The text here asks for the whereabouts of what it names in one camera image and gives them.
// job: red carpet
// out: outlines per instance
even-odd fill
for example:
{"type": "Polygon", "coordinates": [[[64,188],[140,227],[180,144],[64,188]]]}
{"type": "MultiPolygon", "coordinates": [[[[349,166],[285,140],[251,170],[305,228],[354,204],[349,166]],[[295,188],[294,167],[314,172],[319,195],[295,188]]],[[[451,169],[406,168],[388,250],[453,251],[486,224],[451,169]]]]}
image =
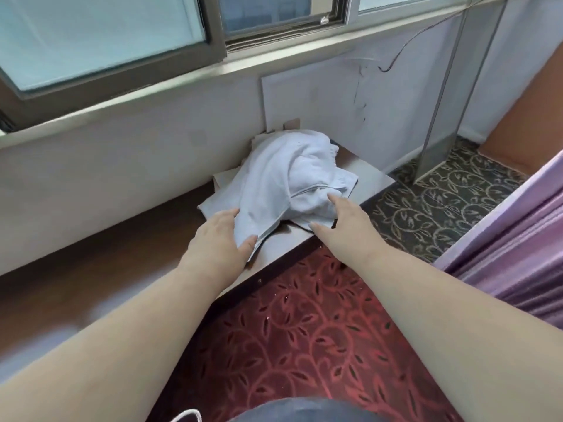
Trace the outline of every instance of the red carpet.
{"type": "Polygon", "coordinates": [[[307,396],[389,421],[462,420],[371,290],[325,248],[205,326],[148,420],[195,407],[204,422],[224,422],[307,396]]]}

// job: purple curtain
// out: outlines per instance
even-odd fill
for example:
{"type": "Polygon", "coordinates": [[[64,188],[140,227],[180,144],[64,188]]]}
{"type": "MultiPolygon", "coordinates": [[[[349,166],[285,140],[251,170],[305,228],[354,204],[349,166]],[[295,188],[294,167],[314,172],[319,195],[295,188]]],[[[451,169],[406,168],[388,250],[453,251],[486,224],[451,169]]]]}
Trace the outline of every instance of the purple curtain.
{"type": "Polygon", "coordinates": [[[563,151],[434,266],[563,329],[563,151]]]}

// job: folded cloth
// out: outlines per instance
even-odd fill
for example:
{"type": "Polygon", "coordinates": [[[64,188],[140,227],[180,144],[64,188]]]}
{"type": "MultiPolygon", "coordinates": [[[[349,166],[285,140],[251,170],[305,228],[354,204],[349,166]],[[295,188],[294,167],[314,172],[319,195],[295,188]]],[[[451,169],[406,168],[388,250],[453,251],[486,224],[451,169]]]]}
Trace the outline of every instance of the folded cloth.
{"type": "Polygon", "coordinates": [[[313,221],[331,226],[336,212],[328,194],[348,197],[357,182],[354,173],[336,167],[337,152],[326,135],[312,130],[258,135],[232,181],[232,171],[217,175],[220,188],[198,208],[209,219],[239,207],[236,244],[257,235],[255,250],[282,220],[307,230],[313,221]]]}

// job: orange wall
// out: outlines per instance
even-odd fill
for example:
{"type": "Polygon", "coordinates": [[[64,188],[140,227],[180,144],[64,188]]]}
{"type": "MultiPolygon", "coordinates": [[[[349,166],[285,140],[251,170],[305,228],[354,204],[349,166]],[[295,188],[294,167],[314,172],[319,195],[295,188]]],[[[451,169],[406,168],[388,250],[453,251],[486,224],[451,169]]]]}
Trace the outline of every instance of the orange wall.
{"type": "Polygon", "coordinates": [[[503,117],[480,152],[533,174],[563,149],[563,43],[503,117]]]}

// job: person's left hand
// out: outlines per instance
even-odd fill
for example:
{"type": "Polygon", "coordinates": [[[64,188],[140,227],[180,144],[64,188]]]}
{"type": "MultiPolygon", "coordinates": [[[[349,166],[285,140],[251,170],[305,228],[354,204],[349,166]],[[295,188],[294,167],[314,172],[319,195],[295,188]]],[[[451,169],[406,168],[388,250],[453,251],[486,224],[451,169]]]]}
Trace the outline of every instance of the person's left hand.
{"type": "Polygon", "coordinates": [[[236,247],[233,231],[238,212],[239,209],[231,209],[215,213],[201,225],[178,264],[178,269],[186,270],[190,277],[195,275],[211,282],[217,293],[229,287],[243,272],[258,240],[252,235],[236,247]]]}

